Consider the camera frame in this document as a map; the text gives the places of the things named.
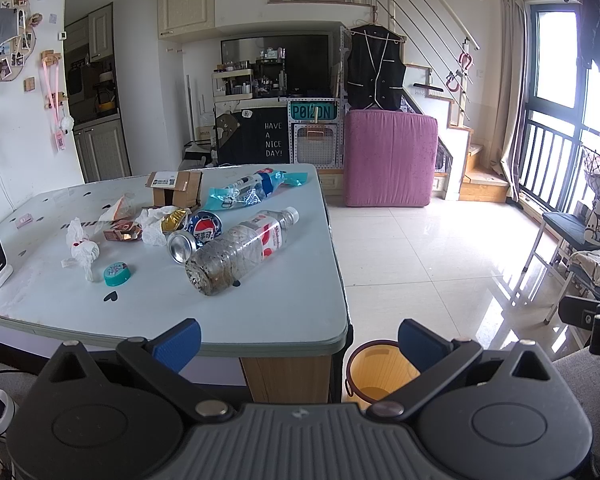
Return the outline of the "white pet cage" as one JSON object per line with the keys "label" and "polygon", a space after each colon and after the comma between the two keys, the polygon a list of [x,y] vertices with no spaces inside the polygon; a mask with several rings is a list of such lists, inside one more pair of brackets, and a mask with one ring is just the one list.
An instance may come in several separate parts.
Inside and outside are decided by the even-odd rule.
{"label": "white pet cage", "polygon": [[317,169],[343,165],[343,111],[340,99],[289,99],[290,159]]}

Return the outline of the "beige curtain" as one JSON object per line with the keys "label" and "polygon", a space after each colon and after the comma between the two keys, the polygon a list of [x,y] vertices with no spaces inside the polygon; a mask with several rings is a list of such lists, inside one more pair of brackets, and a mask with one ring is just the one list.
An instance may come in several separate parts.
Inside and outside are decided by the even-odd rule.
{"label": "beige curtain", "polygon": [[501,0],[502,54],[491,168],[508,183],[506,202],[520,201],[520,164],[526,115],[529,24],[524,0]]}

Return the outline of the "red brown snack wrapper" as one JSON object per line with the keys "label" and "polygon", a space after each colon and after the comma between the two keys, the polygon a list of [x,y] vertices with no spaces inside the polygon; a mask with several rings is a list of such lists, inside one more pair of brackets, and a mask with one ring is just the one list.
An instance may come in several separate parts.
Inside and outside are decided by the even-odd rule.
{"label": "red brown snack wrapper", "polygon": [[142,227],[130,219],[121,219],[110,223],[108,228],[102,231],[105,240],[110,242],[134,242],[142,238]]}

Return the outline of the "clear plastic bottle red label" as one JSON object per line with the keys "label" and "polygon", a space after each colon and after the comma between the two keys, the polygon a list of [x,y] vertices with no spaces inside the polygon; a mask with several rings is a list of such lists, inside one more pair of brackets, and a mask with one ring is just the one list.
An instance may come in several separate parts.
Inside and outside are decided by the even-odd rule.
{"label": "clear plastic bottle red label", "polygon": [[232,287],[282,249],[299,220],[299,211],[286,207],[261,210],[236,224],[188,258],[184,268],[190,284],[206,296]]}

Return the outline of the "black vest on hanger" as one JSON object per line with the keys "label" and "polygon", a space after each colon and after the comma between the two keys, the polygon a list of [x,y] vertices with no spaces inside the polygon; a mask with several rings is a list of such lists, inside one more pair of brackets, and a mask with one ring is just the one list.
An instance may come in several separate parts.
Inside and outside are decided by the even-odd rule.
{"label": "black vest on hanger", "polygon": [[384,26],[352,28],[347,68],[347,96],[351,108],[400,110],[406,67],[403,38]]}

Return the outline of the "brown cardboard box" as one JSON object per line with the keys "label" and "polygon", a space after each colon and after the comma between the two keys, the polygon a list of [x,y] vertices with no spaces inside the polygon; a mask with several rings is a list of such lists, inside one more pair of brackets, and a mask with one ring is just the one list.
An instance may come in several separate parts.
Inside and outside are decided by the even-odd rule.
{"label": "brown cardboard box", "polygon": [[145,183],[155,207],[174,206],[195,210],[200,206],[200,170],[154,171]]}

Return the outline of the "black television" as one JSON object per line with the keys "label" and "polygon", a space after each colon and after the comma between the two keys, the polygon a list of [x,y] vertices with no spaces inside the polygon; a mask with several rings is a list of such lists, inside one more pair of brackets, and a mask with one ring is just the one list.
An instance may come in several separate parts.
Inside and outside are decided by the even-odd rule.
{"label": "black television", "polygon": [[324,34],[221,41],[221,63],[252,70],[252,93],[264,98],[329,98],[329,38]]}

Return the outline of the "white plastic bag red print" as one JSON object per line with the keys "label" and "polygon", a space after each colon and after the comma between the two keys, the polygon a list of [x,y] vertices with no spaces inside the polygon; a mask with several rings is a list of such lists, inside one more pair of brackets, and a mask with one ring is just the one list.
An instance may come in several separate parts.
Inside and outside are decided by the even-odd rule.
{"label": "white plastic bag red print", "polygon": [[61,261],[63,268],[79,266],[88,282],[94,283],[93,264],[99,257],[99,246],[85,233],[82,222],[74,218],[68,225],[66,243],[70,250],[70,257]]}

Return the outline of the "folding chair with cushion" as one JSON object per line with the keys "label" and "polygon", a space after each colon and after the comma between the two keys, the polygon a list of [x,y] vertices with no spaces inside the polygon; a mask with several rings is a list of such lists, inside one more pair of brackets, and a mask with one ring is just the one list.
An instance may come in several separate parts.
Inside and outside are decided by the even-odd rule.
{"label": "folding chair with cushion", "polygon": [[[556,247],[549,259],[538,253],[540,241],[546,231],[553,231],[557,235]],[[538,234],[512,293],[512,301],[516,301],[532,261],[538,260],[549,274],[562,282],[558,297],[544,318],[544,324],[547,325],[554,318],[559,301],[565,297],[570,284],[577,276],[574,269],[579,268],[581,273],[584,272],[584,264],[577,263],[577,258],[590,256],[593,252],[600,252],[600,192],[587,211],[580,210],[575,214],[547,211],[542,214]]]}

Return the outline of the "white tissue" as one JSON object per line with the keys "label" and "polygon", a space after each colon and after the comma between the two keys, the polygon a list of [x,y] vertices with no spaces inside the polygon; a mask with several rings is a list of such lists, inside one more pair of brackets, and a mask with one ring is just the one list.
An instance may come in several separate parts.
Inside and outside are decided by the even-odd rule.
{"label": "white tissue", "polygon": [[137,222],[142,227],[142,241],[150,246],[166,246],[166,241],[171,233],[163,233],[161,229],[161,220],[170,212],[180,207],[164,206],[159,208],[143,209],[140,215],[136,218]]}

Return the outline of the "white table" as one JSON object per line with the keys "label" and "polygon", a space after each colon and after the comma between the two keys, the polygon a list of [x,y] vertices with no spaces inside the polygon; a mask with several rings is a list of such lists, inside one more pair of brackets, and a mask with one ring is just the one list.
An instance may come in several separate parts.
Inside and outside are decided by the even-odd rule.
{"label": "white table", "polygon": [[299,220],[276,248],[225,290],[208,296],[184,264],[192,241],[161,246],[112,242],[99,217],[127,200],[149,208],[142,177],[62,188],[33,196],[0,222],[12,275],[0,288],[0,342],[49,356],[66,339],[111,348],[131,336],[155,337],[186,318],[201,328],[204,356],[329,356],[346,343],[349,315],[316,169],[300,186],[281,186],[265,210],[294,208]]}

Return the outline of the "pink upright mattress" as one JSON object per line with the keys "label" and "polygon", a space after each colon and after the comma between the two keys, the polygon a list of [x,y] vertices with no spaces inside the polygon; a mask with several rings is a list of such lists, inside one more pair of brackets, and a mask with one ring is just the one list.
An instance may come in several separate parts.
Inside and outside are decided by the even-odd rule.
{"label": "pink upright mattress", "polygon": [[350,110],[343,190],[349,207],[425,207],[434,185],[438,123],[396,110]]}

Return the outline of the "wooden staircase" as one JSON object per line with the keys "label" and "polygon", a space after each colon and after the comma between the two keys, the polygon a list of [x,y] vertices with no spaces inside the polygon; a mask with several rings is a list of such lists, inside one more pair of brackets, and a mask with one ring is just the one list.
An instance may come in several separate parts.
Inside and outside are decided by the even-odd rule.
{"label": "wooden staircase", "polygon": [[444,200],[504,204],[508,183],[481,165],[483,146],[472,142],[474,130],[464,125],[454,100],[434,84],[432,69],[407,63],[403,87],[411,107],[438,124],[432,195]]}

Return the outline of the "gold snack wrapper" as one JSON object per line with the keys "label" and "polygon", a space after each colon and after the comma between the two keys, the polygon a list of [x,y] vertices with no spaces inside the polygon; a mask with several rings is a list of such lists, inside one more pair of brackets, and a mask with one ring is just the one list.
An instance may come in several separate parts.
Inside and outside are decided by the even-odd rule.
{"label": "gold snack wrapper", "polygon": [[163,233],[171,233],[183,229],[189,217],[189,210],[178,208],[167,214],[161,220],[161,229]]}

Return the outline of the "teal blue snack wrapper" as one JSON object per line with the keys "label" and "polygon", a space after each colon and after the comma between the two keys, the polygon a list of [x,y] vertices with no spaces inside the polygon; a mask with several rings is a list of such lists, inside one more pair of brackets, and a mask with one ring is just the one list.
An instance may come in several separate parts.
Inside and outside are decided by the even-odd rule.
{"label": "teal blue snack wrapper", "polygon": [[224,188],[210,188],[204,210],[223,211],[254,206],[269,198],[280,186],[305,185],[306,172],[265,168],[242,177]]}

